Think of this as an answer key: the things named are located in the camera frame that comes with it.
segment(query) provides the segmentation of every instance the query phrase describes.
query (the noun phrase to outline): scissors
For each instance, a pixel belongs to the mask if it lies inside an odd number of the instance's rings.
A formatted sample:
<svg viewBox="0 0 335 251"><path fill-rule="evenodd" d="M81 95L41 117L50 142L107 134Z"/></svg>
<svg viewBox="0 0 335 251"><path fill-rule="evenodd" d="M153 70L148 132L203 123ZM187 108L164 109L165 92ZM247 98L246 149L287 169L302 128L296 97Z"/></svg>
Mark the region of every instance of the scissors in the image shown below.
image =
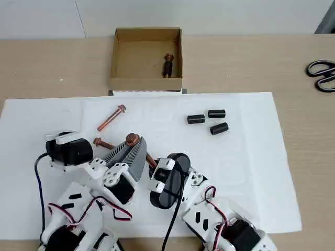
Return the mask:
<svg viewBox="0 0 335 251"><path fill-rule="evenodd" d="M315 65L322 65L322 66L326 66L327 68L324 69L324 70L313 72L312 68ZM319 91L324 92L324 93L335 92L335 87L334 88L326 88L326 87L323 86L323 84L326 83L326 82L330 82L332 80L335 81L335 63L333 63L331 61L328 61L328 60L316 60L316 61L310 63L306 67L306 74L309 77L319 77L319 76L324 77L324 78L321 78L321 79L319 79L315 82L315 87Z"/></svg>

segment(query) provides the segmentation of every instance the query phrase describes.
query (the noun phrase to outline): box flap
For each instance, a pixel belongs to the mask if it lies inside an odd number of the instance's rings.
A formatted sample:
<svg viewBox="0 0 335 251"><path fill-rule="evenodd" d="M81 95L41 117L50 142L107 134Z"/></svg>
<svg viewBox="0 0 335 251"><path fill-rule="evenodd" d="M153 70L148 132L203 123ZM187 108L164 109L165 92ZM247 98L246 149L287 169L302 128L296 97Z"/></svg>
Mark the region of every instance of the box flap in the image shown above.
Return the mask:
<svg viewBox="0 0 335 251"><path fill-rule="evenodd" d="M169 90L180 92L181 78L112 78L113 90Z"/></svg>

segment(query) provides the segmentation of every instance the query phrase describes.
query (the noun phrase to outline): black cylinder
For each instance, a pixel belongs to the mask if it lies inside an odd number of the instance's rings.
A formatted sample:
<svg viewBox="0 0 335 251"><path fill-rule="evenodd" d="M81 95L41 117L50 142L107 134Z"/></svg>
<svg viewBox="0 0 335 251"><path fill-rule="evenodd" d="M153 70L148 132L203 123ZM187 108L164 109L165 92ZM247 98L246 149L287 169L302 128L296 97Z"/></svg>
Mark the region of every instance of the black cylinder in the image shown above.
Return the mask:
<svg viewBox="0 0 335 251"><path fill-rule="evenodd" d="M218 133L222 133L225 131L228 131L229 127L227 123L222 123L222 124L217 124L213 127L210 128L210 132L212 135L218 134Z"/></svg>
<svg viewBox="0 0 335 251"><path fill-rule="evenodd" d="M205 115L189 115L187 116L187 123L189 124L198 124L198 123L205 123Z"/></svg>
<svg viewBox="0 0 335 251"><path fill-rule="evenodd" d="M172 62L166 61L164 63L163 77L171 77L172 75Z"/></svg>
<svg viewBox="0 0 335 251"><path fill-rule="evenodd" d="M225 118L226 110L208 110L209 118Z"/></svg>

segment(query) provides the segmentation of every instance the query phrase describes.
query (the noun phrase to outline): table surface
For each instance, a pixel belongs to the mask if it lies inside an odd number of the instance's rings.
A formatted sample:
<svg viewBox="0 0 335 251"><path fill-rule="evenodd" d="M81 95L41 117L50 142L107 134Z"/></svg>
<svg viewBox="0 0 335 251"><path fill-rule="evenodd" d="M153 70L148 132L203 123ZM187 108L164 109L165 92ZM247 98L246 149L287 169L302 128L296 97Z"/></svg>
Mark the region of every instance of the table surface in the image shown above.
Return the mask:
<svg viewBox="0 0 335 251"><path fill-rule="evenodd" d="M334 35L183 38L189 93L273 92L303 222L302 232L272 235L279 250L335 248L335 94L316 91L304 73L315 59L335 61L334 44ZM112 38L0 41L0 109L6 98L106 96L112 45ZM162 239L121 243L154 251ZM196 238L171 238L167 250L199 247ZM1 241L0 249L33 251L37 242Z"/></svg>

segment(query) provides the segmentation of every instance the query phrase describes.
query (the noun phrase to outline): open cardboard box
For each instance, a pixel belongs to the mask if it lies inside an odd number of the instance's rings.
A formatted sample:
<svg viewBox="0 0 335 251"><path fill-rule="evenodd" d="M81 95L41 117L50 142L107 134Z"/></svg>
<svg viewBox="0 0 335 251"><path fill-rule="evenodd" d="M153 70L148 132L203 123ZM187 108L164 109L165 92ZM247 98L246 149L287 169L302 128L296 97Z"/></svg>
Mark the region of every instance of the open cardboard box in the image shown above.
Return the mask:
<svg viewBox="0 0 335 251"><path fill-rule="evenodd" d="M174 55L171 78L162 76L167 53ZM113 92L180 92L182 76L180 28L116 29L110 73L110 89Z"/></svg>

